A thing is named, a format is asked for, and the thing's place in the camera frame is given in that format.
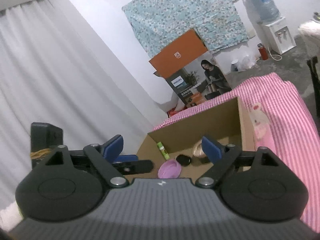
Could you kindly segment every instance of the black round object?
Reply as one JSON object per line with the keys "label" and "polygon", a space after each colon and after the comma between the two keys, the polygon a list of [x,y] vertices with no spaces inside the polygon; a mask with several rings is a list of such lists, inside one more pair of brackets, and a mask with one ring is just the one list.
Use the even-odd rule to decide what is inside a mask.
{"label": "black round object", "polygon": [[73,167],[67,147],[39,163],[16,190],[16,201],[24,217],[51,222],[85,215],[102,197],[100,181]]}
{"label": "black round object", "polygon": [[187,155],[180,154],[176,157],[176,161],[181,164],[181,166],[188,166],[191,163],[191,157]]}
{"label": "black round object", "polygon": [[308,191],[278,157],[268,154],[257,152],[250,170],[226,178],[221,196],[230,209],[252,220],[299,218],[308,202]]}

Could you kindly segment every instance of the woman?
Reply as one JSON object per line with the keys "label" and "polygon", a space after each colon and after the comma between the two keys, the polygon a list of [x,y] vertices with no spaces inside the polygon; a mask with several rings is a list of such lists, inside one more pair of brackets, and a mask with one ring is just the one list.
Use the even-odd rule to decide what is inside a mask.
{"label": "woman", "polygon": [[205,76],[215,86],[216,90],[221,94],[231,91],[226,78],[218,66],[211,64],[205,59],[201,61],[201,66],[204,69]]}

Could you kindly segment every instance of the bed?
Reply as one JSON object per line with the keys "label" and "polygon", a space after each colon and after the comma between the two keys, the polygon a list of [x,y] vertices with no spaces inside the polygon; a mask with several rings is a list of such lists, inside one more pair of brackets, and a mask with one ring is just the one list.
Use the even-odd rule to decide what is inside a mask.
{"label": "bed", "polygon": [[305,183],[309,201],[301,217],[320,232],[320,138],[313,118],[295,86],[276,73],[253,77],[231,92],[188,108],[154,128],[157,130],[183,118],[240,97],[247,109],[257,102],[270,120],[276,154]]}

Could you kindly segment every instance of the purple lid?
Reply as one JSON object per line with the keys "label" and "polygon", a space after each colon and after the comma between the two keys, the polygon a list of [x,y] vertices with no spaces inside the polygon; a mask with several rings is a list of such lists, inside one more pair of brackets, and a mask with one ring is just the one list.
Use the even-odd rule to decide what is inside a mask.
{"label": "purple lid", "polygon": [[176,179],[181,172],[181,164],[176,160],[168,160],[161,165],[158,171],[159,179]]}

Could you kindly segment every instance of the green glue stick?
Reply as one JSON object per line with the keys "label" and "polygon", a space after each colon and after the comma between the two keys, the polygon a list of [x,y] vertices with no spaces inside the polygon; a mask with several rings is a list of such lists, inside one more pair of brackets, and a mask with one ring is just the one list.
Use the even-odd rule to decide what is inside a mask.
{"label": "green glue stick", "polygon": [[170,159],[169,154],[168,154],[167,151],[165,150],[162,142],[158,142],[158,143],[157,143],[157,146],[158,146],[158,148],[159,148],[162,156],[166,159],[166,161],[169,160],[169,159]]}

